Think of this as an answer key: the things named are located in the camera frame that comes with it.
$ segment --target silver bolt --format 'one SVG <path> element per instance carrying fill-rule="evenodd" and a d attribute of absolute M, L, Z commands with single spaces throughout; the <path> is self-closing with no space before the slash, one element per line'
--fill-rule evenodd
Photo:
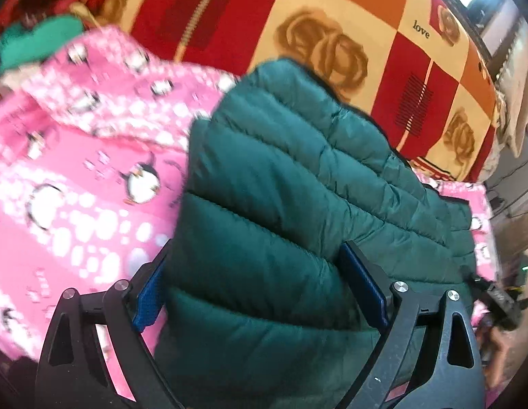
<path fill-rule="evenodd" d="M 457 300 L 459 300 L 459 293 L 457 291 L 448 291 L 448 297 L 450 300 L 453 300 L 454 302 L 456 302 Z"/>
<path fill-rule="evenodd" d="M 399 292 L 406 292 L 409 287 L 404 281 L 395 281 L 395 289 Z"/>
<path fill-rule="evenodd" d="M 129 286 L 129 281 L 127 281 L 127 280 L 118 280 L 115 283 L 115 289 L 117 291 L 125 291 L 128 286 Z"/>
<path fill-rule="evenodd" d="M 69 289 L 66 289 L 64 292 L 63 292 L 63 298 L 65 298 L 66 300 L 70 300 L 72 297 L 75 296 L 75 290 L 70 287 Z"/>

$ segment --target green fabric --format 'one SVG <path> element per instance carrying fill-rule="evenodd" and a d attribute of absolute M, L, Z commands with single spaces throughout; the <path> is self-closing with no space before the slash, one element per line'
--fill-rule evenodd
<path fill-rule="evenodd" d="M 33 30 L 12 24 L 0 36 L 0 75 L 24 63 L 48 58 L 83 31 L 80 19 L 71 15 L 48 18 Z"/>
<path fill-rule="evenodd" d="M 334 266 L 345 240 L 393 281 L 453 288 L 472 309 L 458 271 L 476 268 L 469 207 L 420 184 L 321 84 L 268 62 L 194 122 L 155 352 L 186 406 L 335 407 L 379 337 Z"/>

